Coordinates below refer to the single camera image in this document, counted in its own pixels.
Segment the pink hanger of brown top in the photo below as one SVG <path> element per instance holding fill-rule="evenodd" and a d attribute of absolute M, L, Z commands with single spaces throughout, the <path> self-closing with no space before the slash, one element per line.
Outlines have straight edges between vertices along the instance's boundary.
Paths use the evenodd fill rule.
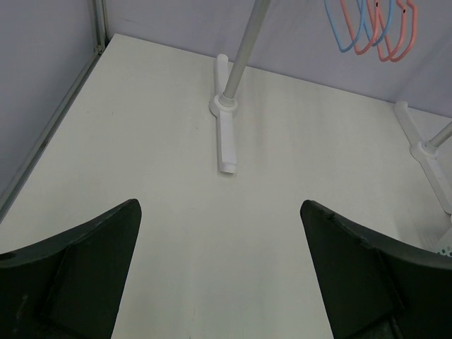
<path fill-rule="evenodd" d="M 418 13 L 417 13 L 416 4 L 411 0 L 407 0 L 406 2 L 396 1 L 396 4 L 401 10 L 400 36 L 399 36 L 397 45 L 393 49 L 391 48 L 391 41 L 390 41 L 388 35 L 386 35 L 386 37 L 381 41 L 381 43 L 378 46 L 375 46 L 377 48 L 377 52 L 379 54 L 379 60 L 381 62 L 387 62 L 387 61 L 391 61 L 393 63 L 399 62 L 412 49 L 413 45 L 415 44 L 416 38 L 417 38 Z M 405 39 L 405 31 L 406 31 L 405 26 L 406 26 L 407 17 L 408 17 L 407 7 L 410 7 L 411 11 L 412 11 L 411 37 L 410 37 L 410 41 L 409 41 L 406 49 L 399 56 L 396 56 L 396 54 L 402 47 L 402 45 L 404 43 L 404 39 Z M 379 9 L 379 18 L 381 16 L 384 18 L 383 14 L 381 12 L 381 5 L 379 5 L 379 8 L 380 8 Z M 378 20 L 378 24 L 379 24 L 379 35 L 380 35 L 382 29 L 381 29 L 381 24 L 380 24 L 379 20 Z"/>

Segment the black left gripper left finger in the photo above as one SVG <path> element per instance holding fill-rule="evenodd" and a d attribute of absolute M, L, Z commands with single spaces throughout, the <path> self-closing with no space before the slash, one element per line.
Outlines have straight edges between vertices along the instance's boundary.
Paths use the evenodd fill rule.
<path fill-rule="evenodd" d="M 142 218 L 136 199 L 1 254 L 2 338 L 111 338 Z"/>

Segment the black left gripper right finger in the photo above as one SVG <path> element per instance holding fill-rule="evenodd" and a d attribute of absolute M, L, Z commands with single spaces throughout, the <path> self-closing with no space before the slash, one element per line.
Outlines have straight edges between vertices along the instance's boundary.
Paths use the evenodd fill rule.
<path fill-rule="evenodd" d="M 451 257 L 306 200 L 300 217 L 334 338 L 450 338 Z"/>

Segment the blue wire hanger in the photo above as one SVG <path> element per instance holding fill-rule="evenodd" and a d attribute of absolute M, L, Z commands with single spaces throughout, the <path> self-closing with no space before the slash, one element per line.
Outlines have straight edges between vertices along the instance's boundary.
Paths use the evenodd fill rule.
<path fill-rule="evenodd" d="M 324 6 L 325 6 L 326 15 L 327 15 L 328 21 L 330 23 L 331 30 L 333 32 L 333 35 L 334 35 L 336 44 L 338 46 L 338 49 L 340 50 L 341 53 L 346 53 L 346 52 L 350 51 L 356 45 L 356 43 L 358 42 L 358 40 L 361 37 L 362 31 L 363 31 L 363 23 L 364 23 L 364 19 L 365 19 L 365 14 L 366 14 L 366 11 L 367 11 L 367 2 L 364 1 L 364 0 L 360 0 L 360 1 L 357 2 L 359 13 L 360 13 L 359 27 L 358 27 L 357 33 L 356 34 L 352 34 L 352 41 L 346 47 L 344 47 L 343 44 L 340 41 L 338 32 L 337 32 L 336 27 L 335 27 L 335 23 L 333 21 L 333 17 L 331 15 L 331 12 L 330 12 L 330 9 L 329 9 L 328 1 L 324 0 L 323 3 L 324 3 Z"/>

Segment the blue hanger of mauve top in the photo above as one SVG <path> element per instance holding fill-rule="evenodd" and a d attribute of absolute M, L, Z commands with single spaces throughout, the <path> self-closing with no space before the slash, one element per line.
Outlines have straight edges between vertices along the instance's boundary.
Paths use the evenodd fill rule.
<path fill-rule="evenodd" d="M 378 46 L 381 41 L 386 37 L 390 27 L 391 27 L 391 23 L 393 20 L 393 12 L 395 10 L 395 1 L 394 0 L 389 0 L 388 1 L 388 17 L 387 19 L 384 19 L 382 16 L 379 18 L 379 22 L 381 24 L 381 34 L 379 35 L 379 37 L 376 39 L 375 43 L 373 44 L 373 46 Z M 364 23 L 363 23 L 363 28 L 365 30 L 366 36 L 368 38 L 368 40 L 371 39 L 371 34 L 370 34 L 370 28 L 368 27 L 368 22 L 367 19 L 364 19 Z"/>

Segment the pink hanger of grey top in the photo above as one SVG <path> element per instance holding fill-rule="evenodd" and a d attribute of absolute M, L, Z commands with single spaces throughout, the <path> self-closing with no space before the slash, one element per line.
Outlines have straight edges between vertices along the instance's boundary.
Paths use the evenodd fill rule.
<path fill-rule="evenodd" d="M 353 49 L 356 55 L 363 55 L 376 44 L 379 38 L 379 2 L 357 2 L 357 12 L 359 14 L 357 28 L 352 24 L 346 1 L 340 1 L 340 5 L 351 39 L 350 46 L 346 48 L 346 51 L 348 52 L 350 49 Z M 358 42 L 361 40 L 362 35 L 367 38 L 367 43 L 363 47 L 359 47 Z"/>

